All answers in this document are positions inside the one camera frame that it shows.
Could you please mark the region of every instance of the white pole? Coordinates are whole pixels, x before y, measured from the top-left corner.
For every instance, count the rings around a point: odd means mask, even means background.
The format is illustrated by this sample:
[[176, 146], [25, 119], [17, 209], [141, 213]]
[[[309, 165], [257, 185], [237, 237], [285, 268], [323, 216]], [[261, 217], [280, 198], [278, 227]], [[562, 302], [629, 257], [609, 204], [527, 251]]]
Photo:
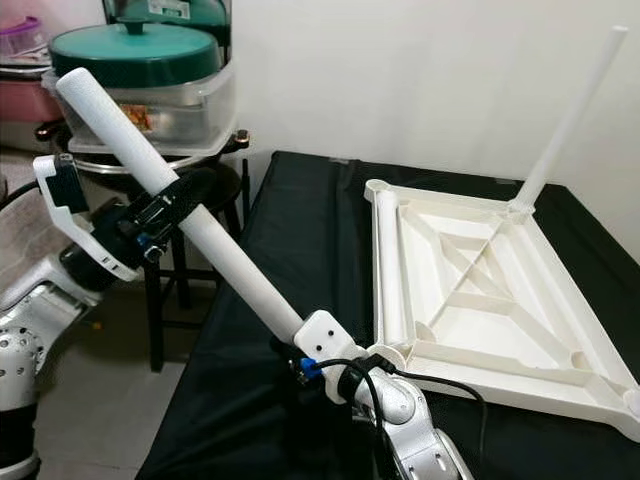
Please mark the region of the white pole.
[[[56, 88], [150, 194], [178, 178], [86, 69], [67, 73]], [[207, 209], [199, 205], [180, 228], [267, 327], [283, 342], [293, 343], [302, 319]]]
[[560, 152], [578, 126], [589, 101], [593, 98], [611, 62], [616, 53], [618, 53], [627, 31], [627, 27], [619, 25], [611, 28], [596, 63], [593, 65], [589, 75], [587, 75], [587, 81], [565, 112], [547, 148], [542, 152], [540, 159], [534, 165], [518, 195], [511, 201], [510, 205], [515, 210], [526, 211], [533, 208], [538, 195], [540, 195], [542, 188], [558, 163]]
[[407, 334], [402, 316], [402, 276], [398, 250], [398, 198], [383, 190], [376, 194], [378, 207], [378, 246], [382, 284], [382, 322], [385, 345], [402, 345]]

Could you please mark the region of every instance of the robotic arm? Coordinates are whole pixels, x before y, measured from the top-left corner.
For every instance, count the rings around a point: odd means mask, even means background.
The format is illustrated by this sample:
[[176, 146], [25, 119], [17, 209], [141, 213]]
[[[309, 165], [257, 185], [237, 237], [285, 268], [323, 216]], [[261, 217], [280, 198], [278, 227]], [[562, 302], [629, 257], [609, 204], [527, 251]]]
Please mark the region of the robotic arm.
[[[57, 88], [149, 196], [129, 207], [112, 205], [88, 224], [76, 215], [87, 208], [72, 158], [59, 155], [34, 161], [52, 220], [75, 243], [58, 258], [51, 256], [36, 265], [9, 292], [12, 308], [0, 312], [0, 480], [37, 474], [31, 427], [34, 379], [53, 342], [95, 306], [101, 292], [117, 278], [130, 281], [144, 259], [157, 260], [175, 227], [280, 341], [312, 359], [303, 370], [310, 376], [321, 371], [326, 395], [333, 402], [350, 402], [373, 422], [381, 422], [399, 478], [472, 478], [451, 440], [433, 427], [422, 392], [372, 362], [373, 357], [330, 313], [317, 311], [303, 321], [200, 204], [213, 183], [210, 174], [196, 171], [178, 178], [87, 70], [70, 72]], [[327, 365], [336, 359], [358, 362], [358, 368]], [[316, 367], [322, 362], [326, 366], [314, 370], [315, 362]], [[373, 382], [375, 398], [360, 373], [363, 369]], [[382, 418], [374, 418], [376, 406]]]

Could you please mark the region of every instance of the stool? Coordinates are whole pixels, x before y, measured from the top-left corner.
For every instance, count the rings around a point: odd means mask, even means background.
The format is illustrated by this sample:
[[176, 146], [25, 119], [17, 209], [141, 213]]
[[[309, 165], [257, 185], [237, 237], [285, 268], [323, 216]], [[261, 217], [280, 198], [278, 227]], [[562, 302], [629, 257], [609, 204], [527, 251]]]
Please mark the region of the stool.
[[[227, 165], [217, 164], [214, 168], [217, 179], [216, 188], [204, 202], [204, 206], [216, 217], [224, 215], [229, 234], [238, 239], [241, 228], [235, 201], [246, 179], [240, 179], [235, 170]], [[162, 306], [173, 287], [176, 287], [180, 308], [191, 307], [189, 280], [209, 280], [219, 282], [222, 277], [215, 270], [194, 270], [187, 268], [184, 235], [176, 230], [171, 236], [171, 254], [173, 270], [161, 269], [157, 263], [144, 263], [145, 291], [147, 301], [147, 320], [149, 324], [149, 362], [153, 372], [160, 372], [164, 364], [164, 328], [199, 329], [200, 325], [192, 322], [164, 320]], [[169, 281], [164, 289], [161, 278]]]

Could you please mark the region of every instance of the black tablecloth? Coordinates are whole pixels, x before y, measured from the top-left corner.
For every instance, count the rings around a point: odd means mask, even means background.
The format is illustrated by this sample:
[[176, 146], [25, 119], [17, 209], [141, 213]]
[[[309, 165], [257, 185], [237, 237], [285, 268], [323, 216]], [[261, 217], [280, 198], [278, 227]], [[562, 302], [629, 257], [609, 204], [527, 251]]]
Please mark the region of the black tablecloth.
[[[364, 184], [507, 200], [519, 183], [277, 152], [242, 246], [300, 315], [331, 311], [372, 342], [371, 209]], [[564, 187], [545, 187], [535, 218], [640, 378], [640, 267]], [[366, 479], [367, 436], [348, 407], [300, 390], [270, 333], [223, 286], [139, 479]], [[476, 463], [471, 401], [427, 394], [435, 424]], [[490, 405], [485, 479], [640, 478], [640, 447], [612, 427]]]

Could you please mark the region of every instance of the green pot lid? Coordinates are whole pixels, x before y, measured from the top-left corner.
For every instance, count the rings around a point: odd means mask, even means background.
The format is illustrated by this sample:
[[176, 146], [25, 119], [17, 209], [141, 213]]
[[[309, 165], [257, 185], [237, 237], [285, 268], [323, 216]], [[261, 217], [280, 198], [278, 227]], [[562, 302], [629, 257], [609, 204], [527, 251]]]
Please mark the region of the green pot lid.
[[51, 40], [56, 75], [85, 67], [104, 87], [145, 88], [192, 82], [220, 69], [218, 42], [208, 33], [138, 19], [122, 22]]

